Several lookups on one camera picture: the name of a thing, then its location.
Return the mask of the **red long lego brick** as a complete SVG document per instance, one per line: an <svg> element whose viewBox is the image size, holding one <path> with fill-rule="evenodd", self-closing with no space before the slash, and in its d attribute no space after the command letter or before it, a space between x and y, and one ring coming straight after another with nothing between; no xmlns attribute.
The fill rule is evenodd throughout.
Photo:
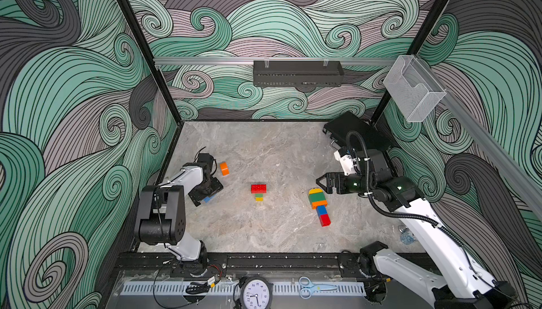
<svg viewBox="0 0 542 309"><path fill-rule="evenodd" d="M252 194L265 194L267 193L267 186L265 184L253 184L251 185Z"/></svg>

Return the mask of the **yellow curved lego brick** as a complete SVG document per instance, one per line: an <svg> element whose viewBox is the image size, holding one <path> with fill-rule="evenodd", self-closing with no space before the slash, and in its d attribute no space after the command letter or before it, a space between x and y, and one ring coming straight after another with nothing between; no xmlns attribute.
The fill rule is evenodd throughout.
<svg viewBox="0 0 542 309"><path fill-rule="evenodd" d="M309 195L320 194L320 193L323 193L323 190L320 188L312 188L309 190Z"/></svg>

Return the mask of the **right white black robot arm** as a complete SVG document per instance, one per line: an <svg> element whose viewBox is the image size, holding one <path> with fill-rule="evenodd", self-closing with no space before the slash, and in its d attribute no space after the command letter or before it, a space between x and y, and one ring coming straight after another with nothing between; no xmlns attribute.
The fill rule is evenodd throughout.
<svg viewBox="0 0 542 309"><path fill-rule="evenodd" d="M497 280L475 261L407 177L383 180L376 173L332 172L316 184L327 194L366 197L382 216L401 220L438 269L430 272L376 241L360 250L358 265L365 278L391 277L433 308L511 308L518 299L509 282Z"/></svg>

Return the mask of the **green long lego brick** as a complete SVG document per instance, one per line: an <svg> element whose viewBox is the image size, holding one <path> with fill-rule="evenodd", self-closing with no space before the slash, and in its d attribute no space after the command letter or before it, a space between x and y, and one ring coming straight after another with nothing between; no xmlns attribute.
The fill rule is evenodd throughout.
<svg viewBox="0 0 542 309"><path fill-rule="evenodd" d="M326 200L327 201L327 199L325 198L324 193L309 195L309 202L310 203L315 202L315 201L320 201L320 200Z"/></svg>

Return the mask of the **red square lego brick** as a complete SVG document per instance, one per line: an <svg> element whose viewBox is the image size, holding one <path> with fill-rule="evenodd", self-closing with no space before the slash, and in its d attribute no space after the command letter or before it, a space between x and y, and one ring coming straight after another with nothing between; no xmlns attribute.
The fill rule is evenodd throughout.
<svg viewBox="0 0 542 309"><path fill-rule="evenodd" d="M319 215L318 218L319 218L319 221L320 221L320 225L321 225L322 227L328 227L328 226L330 226L331 220L330 220L330 217L329 217L328 214L322 214L322 215Z"/></svg>

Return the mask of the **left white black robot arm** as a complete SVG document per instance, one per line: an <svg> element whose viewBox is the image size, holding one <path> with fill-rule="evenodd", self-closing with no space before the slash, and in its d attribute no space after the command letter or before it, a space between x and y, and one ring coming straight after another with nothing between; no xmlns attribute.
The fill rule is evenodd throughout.
<svg viewBox="0 0 542 309"><path fill-rule="evenodd" d="M203 241L193 238L186 229L185 198L199 204L223 189L213 176L213 160L183 165L167 182L146 186L139 196L134 236L147 245L162 245L178 261L207 263Z"/></svg>

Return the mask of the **orange curved lego brick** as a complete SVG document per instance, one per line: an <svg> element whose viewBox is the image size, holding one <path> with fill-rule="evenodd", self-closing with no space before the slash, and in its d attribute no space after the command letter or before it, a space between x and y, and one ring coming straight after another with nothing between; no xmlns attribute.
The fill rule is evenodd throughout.
<svg viewBox="0 0 542 309"><path fill-rule="evenodd" d="M219 168L223 176L228 176L230 174L229 167L226 162L221 163Z"/></svg>

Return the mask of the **orange long lego brick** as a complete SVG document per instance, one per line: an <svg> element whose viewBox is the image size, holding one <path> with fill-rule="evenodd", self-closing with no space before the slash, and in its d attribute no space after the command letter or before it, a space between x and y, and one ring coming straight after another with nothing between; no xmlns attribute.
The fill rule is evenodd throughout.
<svg viewBox="0 0 542 309"><path fill-rule="evenodd" d="M320 201L315 201L311 203L313 210L316 210L318 207L327 207L327 205L328 203L326 200L320 200Z"/></svg>

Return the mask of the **blue square lego brick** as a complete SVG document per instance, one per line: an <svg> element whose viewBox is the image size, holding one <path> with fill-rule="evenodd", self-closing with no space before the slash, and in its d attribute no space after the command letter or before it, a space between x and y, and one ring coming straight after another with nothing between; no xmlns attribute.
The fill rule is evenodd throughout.
<svg viewBox="0 0 542 309"><path fill-rule="evenodd" d="M317 206L316 211L319 217L327 214L326 206L324 205Z"/></svg>

